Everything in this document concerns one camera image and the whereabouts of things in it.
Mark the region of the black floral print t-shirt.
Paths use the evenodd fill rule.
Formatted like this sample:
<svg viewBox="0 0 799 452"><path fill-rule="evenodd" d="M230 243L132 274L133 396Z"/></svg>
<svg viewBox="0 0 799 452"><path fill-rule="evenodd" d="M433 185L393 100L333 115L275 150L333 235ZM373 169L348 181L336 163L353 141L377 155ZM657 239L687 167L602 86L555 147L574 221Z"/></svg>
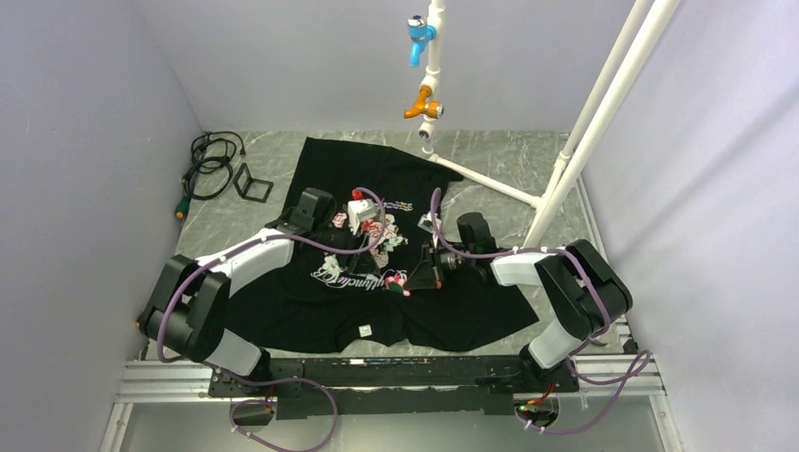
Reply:
<svg viewBox="0 0 799 452"><path fill-rule="evenodd" d="M299 245L291 262L237 291L227 306L227 328L261 347L333 353L365 340L464 352L520 331L537 315L516 287L485 281L472 269L447 277L440 289L403 295L388 277L407 276L430 235L418 220L435 190L460 175L400 150L366 143L308 138L285 200L296 206L307 188L332 195L338 205L366 187L384 202L386 217L368 227L378 247L362 255L366 270L350 270L342 257Z"/></svg>

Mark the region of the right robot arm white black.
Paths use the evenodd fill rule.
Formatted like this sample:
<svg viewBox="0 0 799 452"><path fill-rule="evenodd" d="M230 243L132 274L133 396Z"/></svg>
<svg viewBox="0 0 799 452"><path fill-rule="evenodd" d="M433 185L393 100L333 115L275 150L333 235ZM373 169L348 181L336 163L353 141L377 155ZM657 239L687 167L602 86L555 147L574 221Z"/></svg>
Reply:
<svg viewBox="0 0 799 452"><path fill-rule="evenodd" d="M499 286L543 288L555 318L519 353L519 378L532 391L545 389L556 368L633 306L626 285L585 239L555 249L501 249L482 214L463 214L456 224L458 242L435 231L412 273L390 286L409 297L442 288L454 274L472 273Z"/></svg>

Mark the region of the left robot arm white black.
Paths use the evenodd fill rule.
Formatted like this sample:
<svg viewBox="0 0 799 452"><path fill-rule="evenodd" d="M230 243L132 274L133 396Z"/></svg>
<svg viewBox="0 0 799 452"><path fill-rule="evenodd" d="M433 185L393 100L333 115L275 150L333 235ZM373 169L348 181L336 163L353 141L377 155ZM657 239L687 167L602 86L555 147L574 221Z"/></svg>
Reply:
<svg viewBox="0 0 799 452"><path fill-rule="evenodd" d="M331 194L306 188L295 206L251 238L202 258L168 259L137 319L139 331L154 341L157 359L203 363L234 374L246 395L263 393L272 378L270 354L227 329L228 304L240 289L286 266L334 210Z"/></svg>

